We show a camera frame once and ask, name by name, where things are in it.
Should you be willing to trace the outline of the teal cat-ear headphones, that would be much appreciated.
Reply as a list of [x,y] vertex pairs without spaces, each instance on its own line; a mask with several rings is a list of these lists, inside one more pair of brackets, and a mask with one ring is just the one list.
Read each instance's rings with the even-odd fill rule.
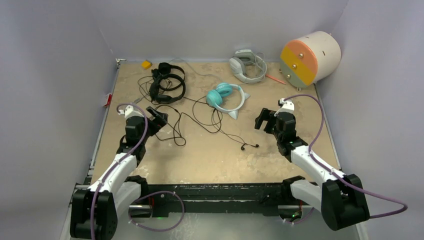
[[[229,97],[233,92],[238,91],[240,94],[240,103],[237,107],[232,109],[223,108],[222,104],[226,97]],[[222,82],[216,88],[208,91],[205,96],[206,103],[215,108],[217,111],[228,114],[234,120],[238,119],[239,109],[243,107],[245,101],[250,98],[250,94],[245,92],[240,85]]]

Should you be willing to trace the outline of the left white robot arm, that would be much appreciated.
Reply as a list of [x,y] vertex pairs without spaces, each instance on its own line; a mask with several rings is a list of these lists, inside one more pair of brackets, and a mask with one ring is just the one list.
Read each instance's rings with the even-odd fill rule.
[[119,216],[131,203],[149,199],[148,184],[143,177],[131,177],[146,153],[146,142],[168,123],[168,114],[152,107],[142,110],[133,103],[116,108],[125,119],[125,134],[116,155],[105,172],[87,189],[72,196],[69,233],[72,238],[110,240],[115,235]]

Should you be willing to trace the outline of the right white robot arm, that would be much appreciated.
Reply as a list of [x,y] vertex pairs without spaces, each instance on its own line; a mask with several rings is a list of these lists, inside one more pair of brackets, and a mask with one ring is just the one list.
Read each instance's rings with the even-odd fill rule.
[[264,131],[276,139],[279,153],[307,173],[313,182],[302,177],[283,181],[280,196],[288,204],[301,200],[318,210],[326,225],[337,231],[370,219],[370,211],[360,178],[332,168],[316,155],[297,135],[296,118],[285,110],[263,108],[255,119],[255,129],[266,122]]

